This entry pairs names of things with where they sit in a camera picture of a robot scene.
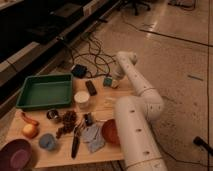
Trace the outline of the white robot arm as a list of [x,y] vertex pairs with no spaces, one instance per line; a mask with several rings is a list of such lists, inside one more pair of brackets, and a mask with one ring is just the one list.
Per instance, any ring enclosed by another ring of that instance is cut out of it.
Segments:
[[148,123],[156,120],[164,109],[158,91],[135,68],[137,55],[120,51],[113,78],[127,76],[135,94],[115,102],[114,117],[124,155],[126,171],[168,171]]

